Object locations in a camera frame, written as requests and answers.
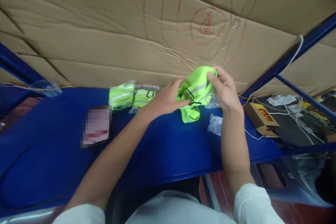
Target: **forearm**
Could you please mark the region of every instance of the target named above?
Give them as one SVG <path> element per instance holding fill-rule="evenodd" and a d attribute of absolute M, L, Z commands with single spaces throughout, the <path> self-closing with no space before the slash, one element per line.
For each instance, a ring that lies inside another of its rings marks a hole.
<path fill-rule="evenodd" d="M 244 129 L 242 108 L 223 111 L 222 162 L 234 195 L 244 184 L 255 183 L 250 172 L 250 156 Z"/>
<path fill-rule="evenodd" d="M 91 165 L 65 209 L 84 203 L 105 209 L 113 188 L 151 121 L 140 111 L 134 116 Z"/>

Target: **white cable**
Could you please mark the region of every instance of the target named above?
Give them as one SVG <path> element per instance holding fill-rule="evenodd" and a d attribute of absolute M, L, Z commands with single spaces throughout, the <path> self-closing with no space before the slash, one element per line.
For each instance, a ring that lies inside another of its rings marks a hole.
<path fill-rule="evenodd" d="M 302 97 L 299 97 L 299 109 L 298 111 L 300 111 L 301 107 L 302 107 Z M 299 126 L 299 128 L 303 131 L 303 133 L 308 137 L 309 141 L 311 142 L 312 145 L 314 145 L 313 141 L 310 139 L 310 137 L 307 135 L 307 133 L 305 132 L 304 129 L 301 128 L 301 126 L 299 125 L 299 123 L 297 122 L 298 121 L 298 113 L 296 113 L 296 116 L 295 116 L 295 122 L 296 124 Z M 318 140 L 320 140 L 322 143 L 324 143 L 324 141 L 322 141 L 320 138 L 318 138 L 314 133 L 311 133 L 314 137 L 316 137 Z M 324 157 L 328 154 L 328 152 L 324 153 L 323 155 L 321 156 L 318 156 L 318 157 L 302 157 L 304 155 L 307 155 L 308 153 L 305 153 L 305 154 L 301 154 L 301 155 L 298 155 L 295 157 L 295 159 L 315 159 L 315 158 L 321 158 L 321 157 Z"/>
<path fill-rule="evenodd" d="M 298 108 L 298 111 L 300 111 L 301 107 L 302 107 L 302 97 L 299 97 L 299 108 Z M 308 134 L 305 132 L 305 130 L 303 128 L 301 128 L 301 126 L 299 125 L 299 123 L 297 122 L 298 121 L 298 112 L 296 113 L 296 116 L 295 116 L 295 122 L 296 124 L 299 126 L 299 128 L 303 131 L 303 133 L 308 137 L 309 141 L 311 142 L 312 145 L 314 145 L 313 141 L 310 139 L 310 137 L 308 136 Z"/>
<path fill-rule="evenodd" d="M 274 110 L 278 110 L 278 109 L 272 108 L 272 107 L 270 107 L 270 106 L 268 106 L 268 105 L 266 105 L 266 104 L 264 104 L 264 103 L 258 101 L 257 98 L 254 98 L 251 102 L 253 102 L 254 100 L 256 100 L 257 102 L 259 102 L 259 103 L 262 104 L 262 105 L 265 105 L 266 107 L 269 107 L 269 108 L 274 109 Z M 287 109 L 287 110 L 278 110 L 278 111 L 287 112 L 287 114 L 284 114 L 284 113 L 271 113 L 271 112 L 269 112 L 269 113 L 270 113 L 270 114 L 283 114 L 283 115 L 289 115 L 289 110 L 288 110 L 288 109 Z"/>
<path fill-rule="evenodd" d="M 297 50 L 296 50 L 294 56 L 292 57 L 292 59 L 290 60 L 290 62 L 289 62 L 289 63 L 287 64 L 287 66 L 280 72 L 280 74 L 282 74 L 282 73 L 289 67 L 289 65 L 293 62 L 293 60 L 295 59 L 295 57 L 296 57 L 297 54 L 299 53 L 299 51 L 300 51 L 300 49 L 301 49 L 301 47 L 302 47 L 302 44 L 303 44 L 303 36 L 300 35 L 299 38 L 300 38 L 300 45 L 299 45 L 299 47 L 297 48 Z M 243 107 L 249 102 L 249 100 L 251 99 L 251 96 L 252 96 L 255 92 L 258 92 L 258 91 L 259 91 L 260 89 L 262 89 L 264 86 L 266 86 L 266 85 L 268 85 L 269 83 L 271 83 L 274 79 L 275 79 L 275 78 L 271 79 L 269 82 L 267 82 L 267 83 L 266 83 L 265 85 L 263 85 L 261 88 L 257 89 L 257 90 L 254 91 L 253 93 L 251 93 L 250 96 L 249 96 L 248 99 L 247 99 L 247 102 L 243 105 Z M 262 137 L 264 137 L 264 136 L 261 136 L 261 137 L 259 137 L 259 138 L 255 138 L 255 137 L 252 136 L 250 133 L 248 133 L 246 129 L 245 129 L 245 131 L 246 131 L 247 134 L 249 134 L 251 137 L 253 137 L 254 139 L 257 139 L 257 140 L 259 140 L 259 139 L 261 139 Z"/>
<path fill-rule="evenodd" d="M 295 59 L 295 57 L 296 57 L 297 54 L 299 53 L 299 51 L 300 51 L 300 49 L 301 49 L 301 47 L 302 47 L 302 44 L 303 44 L 303 36 L 300 35 L 299 38 L 300 38 L 300 45 L 299 45 L 299 47 L 297 48 L 297 50 L 296 50 L 294 56 L 292 57 L 292 59 L 290 60 L 290 62 L 287 64 L 287 66 L 286 66 L 286 67 L 285 67 L 279 74 L 282 74 L 282 73 L 289 67 L 289 65 L 293 62 L 293 60 Z M 262 89 L 264 86 L 266 86 L 266 85 L 268 85 L 269 83 L 271 83 L 274 79 L 275 79 L 275 77 L 274 77 L 273 79 L 271 79 L 269 82 L 267 82 L 265 85 L 263 85 L 261 88 L 257 89 L 257 90 L 254 91 L 253 93 L 251 93 L 250 96 L 249 96 L 248 99 L 247 99 L 247 102 L 243 105 L 243 107 L 249 102 L 251 96 L 252 96 L 255 92 L 258 92 L 258 91 L 259 91 L 260 89 Z"/>
<path fill-rule="evenodd" d="M 255 138 L 254 136 L 252 136 L 250 133 L 247 132 L 247 130 L 245 129 L 246 133 L 249 134 L 251 137 L 253 137 L 254 139 L 260 140 L 261 138 L 263 138 L 264 136 L 261 136 L 259 138 Z"/>
<path fill-rule="evenodd" d="M 320 140 L 322 143 L 325 143 L 322 139 L 318 138 L 313 132 L 311 133 L 314 137 L 316 137 L 318 140 Z"/>

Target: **blue metal beam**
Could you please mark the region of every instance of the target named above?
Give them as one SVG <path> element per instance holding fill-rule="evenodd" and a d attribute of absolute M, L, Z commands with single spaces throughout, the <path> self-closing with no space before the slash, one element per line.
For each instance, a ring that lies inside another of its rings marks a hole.
<path fill-rule="evenodd" d="M 283 150 L 282 153 L 285 155 L 291 156 L 291 155 L 299 155 L 299 154 L 305 154 L 305 153 L 314 154 L 314 153 L 325 153 L 325 152 L 331 152 L 331 151 L 336 151 L 336 142 L 296 147 L 292 149 Z"/>
<path fill-rule="evenodd" d="M 319 24 L 315 29 L 310 31 L 306 36 L 304 36 L 304 41 L 300 51 L 293 60 L 297 60 L 303 54 L 305 54 L 310 48 L 312 48 L 316 43 L 321 39 L 327 36 L 336 28 L 336 13 L 325 19 L 321 24 Z M 250 94 L 261 88 L 263 85 L 268 83 L 273 77 L 274 74 L 280 73 L 290 62 L 294 56 L 296 50 L 299 47 L 299 43 L 293 46 L 287 53 L 286 56 L 278 60 L 263 76 L 261 76 L 256 82 L 254 82 L 243 94 L 244 97 L 249 97 Z"/>
<path fill-rule="evenodd" d="M 32 84 L 44 78 L 26 62 L 0 43 L 0 67 L 13 74 L 26 84 Z"/>
<path fill-rule="evenodd" d="M 319 111 L 323 112 L 331 120 L 333 120 L 333 121 L 336 122 L 336 114 L 333 111 L 331 111 L 329 108 L 327 108 L 323 104 L 321 104 L 318 101 L 316 101 L 313 97 L 311 97 L 307 93 L 303 92 L 301 89 L 299 89 L 293 83 L 291 83 L 288 80 L 286 80 L 281 75 L 275 74 L 274 77 L 277 78 L 279 81 L 281 81 L 283 84 L 285 84 L 287 87 L 289 87 L 290 89 L 292 89 L 295 93 L 297 93 L 298 95 L 300 95 L 302 98 L 304 98 L 307 102 L 309 102 L 311 105 L 313 105 Z"/>

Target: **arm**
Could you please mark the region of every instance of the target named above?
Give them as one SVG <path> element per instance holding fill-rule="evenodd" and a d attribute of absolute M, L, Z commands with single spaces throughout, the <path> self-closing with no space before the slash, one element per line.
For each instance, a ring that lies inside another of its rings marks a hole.
<path fill-rule="evenodd" d="M 237 96 L 232 77 L 220 66 L 214 66 L 216 77 L 208 73 L 209 81 L 215 86 L 215 95 L 223 109 L 221 153 L 223 168 L 227 174 L 233 195 L 248 183 L 255 184 L 250 172 L 250 156 L 245 137 L 244 110 Z"/>
<path fill-rule="evenodd" d="M 176 101 L 182 81 L 179 79 L 168 84 L 153 100 L 139 109 L 88 169 L 65 210 L 85 203 L 105 209 L 113 188 L 151 121 L 188 105 L 188 100 Z"/>

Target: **person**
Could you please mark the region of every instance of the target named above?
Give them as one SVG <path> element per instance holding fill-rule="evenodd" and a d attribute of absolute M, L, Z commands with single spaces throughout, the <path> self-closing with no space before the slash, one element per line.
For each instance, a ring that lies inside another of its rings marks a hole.
<path fill-rule="evenodd" d="M 251 175 L 244 132 L 244 110 L 233 79 L 220 66 L 213 68 L 217 70 L 218 76 L 209 72 L 208 80 L 216 88 L 215 95 L 223 109 L 221 156 L 235 196 L 234 220 L 201 205 L 190 194 L 163 191 L 141 205 L 126 223 L 283 223 L 272 208 L 266 190 L 258 187 Z M 88 169 L 54 224 L 105 223 L 104 210 L 110 194 L 149 124 L 157 117 L 190 103 L 188 100 L 176 100 L 182 81 L 183 79 L 178 79 L 168 84 L 153 100 L 138 110 Z"/>

